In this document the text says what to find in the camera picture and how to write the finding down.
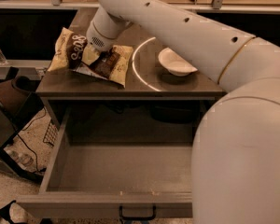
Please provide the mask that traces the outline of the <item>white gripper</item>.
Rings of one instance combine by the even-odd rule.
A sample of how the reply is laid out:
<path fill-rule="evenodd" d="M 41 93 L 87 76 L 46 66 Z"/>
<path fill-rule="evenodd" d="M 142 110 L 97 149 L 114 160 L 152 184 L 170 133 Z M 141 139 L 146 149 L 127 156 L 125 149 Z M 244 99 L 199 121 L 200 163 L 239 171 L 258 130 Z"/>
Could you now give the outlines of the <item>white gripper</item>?
<path fill-rule="evenodd" d="M 99 7 L 91 20 L 86 37 L 88 44 L 82 54 L 82 62 L 91 65 L 97 61 L 101 52 L 112 49 L 120 34 L 132 23 L 107 13 Z"/>

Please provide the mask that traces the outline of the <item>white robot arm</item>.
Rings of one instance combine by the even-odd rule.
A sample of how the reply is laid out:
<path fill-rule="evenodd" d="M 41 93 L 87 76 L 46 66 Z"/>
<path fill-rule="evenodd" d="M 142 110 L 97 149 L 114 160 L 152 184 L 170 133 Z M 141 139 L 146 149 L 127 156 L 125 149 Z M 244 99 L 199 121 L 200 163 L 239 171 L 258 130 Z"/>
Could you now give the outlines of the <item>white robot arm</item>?
<path fill-rule="evenodd" d="M 98 50 L 135 23 L 225 92 L 194 138 L 194 224 L 280 224 L 280 48 L 160 0 L 98 1 Z"/>

